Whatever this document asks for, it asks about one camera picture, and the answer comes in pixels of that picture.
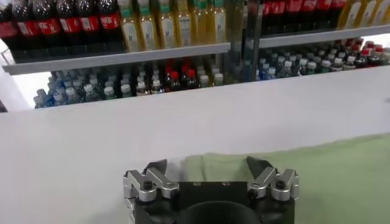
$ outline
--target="green cloth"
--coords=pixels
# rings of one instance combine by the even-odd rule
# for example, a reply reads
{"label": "green cloth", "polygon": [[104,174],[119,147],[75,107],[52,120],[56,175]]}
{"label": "green cloth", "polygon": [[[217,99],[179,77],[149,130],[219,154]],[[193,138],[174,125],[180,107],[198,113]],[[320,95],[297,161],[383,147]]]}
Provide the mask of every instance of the green cloth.
{"label": "green cloth", "polygon": [[[366,136],[315,147],[248,154],[300,176],[298,224],[390,223],[390,135]],[[190,181],[253,180],[248,155],[189,156]]]}

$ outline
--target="yellow drink bottle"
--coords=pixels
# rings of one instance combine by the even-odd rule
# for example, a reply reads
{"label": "yellow drink bottle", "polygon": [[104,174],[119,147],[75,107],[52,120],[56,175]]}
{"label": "yellow drink bottle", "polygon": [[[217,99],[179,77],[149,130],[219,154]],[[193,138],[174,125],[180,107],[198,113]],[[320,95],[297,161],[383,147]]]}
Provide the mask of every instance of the yellow drink bottle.
{"label": "yellow drink bottle", "polygon": [[208,43],[208,11],[207,11],[207,0],[197,1],[197,12],[196,12],[196,36],[198,44]]}
{"label": "yellow drink bottle", "polygon": [[142,50],[142,38],[140,35],[140,26],[132,10],[131,1],[119,0],[118,5],[121,11],[121,26],[127,49],[129,52],[138,52]]}
{"label": "yellow drink bottle", "polygon": [[149,0],[138,0],[140,6],[140,24],[144,50],[152,51],[159,48],[156,23],[149,9]]}
{"label": "yellow drink bottle", "polygon": [[363,0],[356,17],[354,27],[366,27],[369,25],[370,18],[374,12],[375,6],[377,5],[377,0]]}
{"label": "yellow drink bottle", "polygon": [[169,0],[160,0],[161,15],[158,19],[161,35],[161,48],[176,47],[176,29]]}
{"label": "yellow drink bottle", "polygon": [[190,46],[193,43],[192,40],[192,18],[188,11],[187,1],[186,0],[178,0],[177,2],[177,19],[176,19],[176,27],[177,27],[177,43],[181,47]]}
{"label": "yellow drink bottle", "polygon": [[390,0],[378,0],[374,12],[370,18],[369,26],[379,26],[382,24],[386,16],[386,10],[389,8],[389,4]]}
{"label": "yellow drink bottle", "polygon": [[219,44],[226,42],[226,10],[224,8],[224,0],[214,0],[214,11],[211,18],[211,43]]}

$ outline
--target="metal shelf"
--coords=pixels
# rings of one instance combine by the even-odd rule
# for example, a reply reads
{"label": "metal shelf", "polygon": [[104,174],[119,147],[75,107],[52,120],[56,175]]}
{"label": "metal shelf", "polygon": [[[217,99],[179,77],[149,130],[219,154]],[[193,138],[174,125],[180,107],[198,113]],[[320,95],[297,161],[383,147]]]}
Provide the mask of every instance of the metal shelf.
{"label": "metal shelf", "polygon": [[321,33],[308,33],[283,37],[260,38],[259,48],[280,47],[296,44],[317,43],[346,38],[363,37],[390,33],[390,25],[365,27],[349,30],[336,30]]}
{"label": "metal shelf", "polygon": [[3,65],[3,69],[10,75],[20,75],[35,72],[119,65],[124,63],[162,60],[167,58],[190,57],[206,54],[221,54],[226,53],[229,50],[230,43],[209,44],[202,46],[180,47],[156,51],[144,51],[125,54],[101,55],[95,57],[71,58],[64,60]]}

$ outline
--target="red bottle cap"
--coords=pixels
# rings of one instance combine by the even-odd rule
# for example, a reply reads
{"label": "red bottle cap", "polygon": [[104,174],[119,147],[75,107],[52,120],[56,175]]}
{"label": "red bottle cap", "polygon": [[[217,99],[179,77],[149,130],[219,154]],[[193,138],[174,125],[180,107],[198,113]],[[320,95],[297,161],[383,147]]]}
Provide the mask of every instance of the red bottle cap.
{"label": "red bottle cap", "polygon": [[179,73],[177,72],[172,72],[171,73],[172,79],[178,79],[179,78]]}
{"label": "red bottle cap", "polygon": [[188,70],[188,76],[191,78],[195,77],[195,70],[193,69]]}

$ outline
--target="red label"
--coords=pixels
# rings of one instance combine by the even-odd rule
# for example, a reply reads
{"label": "red label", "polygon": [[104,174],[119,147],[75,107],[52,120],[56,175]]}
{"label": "red label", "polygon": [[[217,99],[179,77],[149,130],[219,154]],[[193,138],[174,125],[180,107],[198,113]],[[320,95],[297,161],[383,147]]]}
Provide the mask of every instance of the red label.
{"label": "red label", "polygon": [[285,2],[272,2],[271,3],[271,13],[272,14],[282,14],[285,11]]}
{"label": "red label", "polygon": [[18,22],[18,27],[23,36],[31,37],[41,33],[35,21]]}
{"label": "red label", "polygon": [[86,32],[99,30],[99,20],[97,16],[80,18],[80,22],[83,30]]}
{"label": "red label", "polygon": [[317,9],[328,10],[332,0],[317,0]]}
{"label": "red label", "polygon": [[119,20],[119,13],[100,16],[103,28],[108,30],[117,28],[119,26]]}
{"label": "red label", "polygon": [[344,8],[346,6],[347,0],[332,0],[330,7],[332,8]]}
{"label": "red label", "polygon": [[18,30],[12,22],[0,23],[0,38],[12,37],[18,34]]}
{"label": "red label", "polygon": [[263,8],[263,15],[268,15],[270,9],[271,9],[271,3],[270,2],[265,2],[264,3],[264,8]]}
{"label": "red label", "polygon": [[78,18],[68,18],[68,19],[60,19],[62,29],[65,33],[76,33],[80,32],[81,25]]}
{"label": "red label", "polygon": [[313,11],[316,8],[317,0],[304,0],[302,4],[302,11]]}
{"label": "red label", "polygon": [[38,21],[38,26],[44,35],[52,35],[61,31],[61,27],[56,19]]}
{"label": "red label", "polygon": [[302,0],[289,0],[286,5],[287,12],[299,12]]}

